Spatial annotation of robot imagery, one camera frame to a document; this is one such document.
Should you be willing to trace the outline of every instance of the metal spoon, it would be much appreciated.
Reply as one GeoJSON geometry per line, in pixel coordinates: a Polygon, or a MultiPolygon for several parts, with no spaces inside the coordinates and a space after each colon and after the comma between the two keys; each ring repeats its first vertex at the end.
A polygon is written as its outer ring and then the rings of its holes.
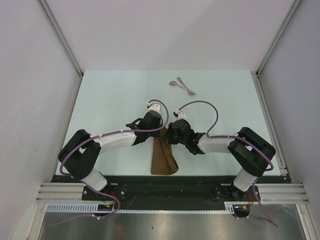
{"type": "Polygon", "coordinates": [[[179,85],[176,81],[171,81],[171,82],[169,82],[169,85],[170,85],[170,86],[178,86],[178,87],[186,90],[189,95],[196,95],[196,93],[194,93],[193,91],[191,91],[191,90],[188,89],[187,87],[184,87],[184,86],[179,85]]]}

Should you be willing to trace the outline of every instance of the brown fabric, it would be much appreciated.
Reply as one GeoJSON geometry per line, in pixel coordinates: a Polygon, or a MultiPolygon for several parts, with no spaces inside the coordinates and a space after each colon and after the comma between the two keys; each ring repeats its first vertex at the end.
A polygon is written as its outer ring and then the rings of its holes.
{"type": "MultiPolygon", "coordinates": [[[[160,135],[164,135],[167,129],[160,130],[160,135]]],[[[166,143],[162,137],[158,136],[153,141],[153,153],[151,163],[151,174],[171,175],[179,170],[178,164],[172,155],[171,145],[166,143]]]]}

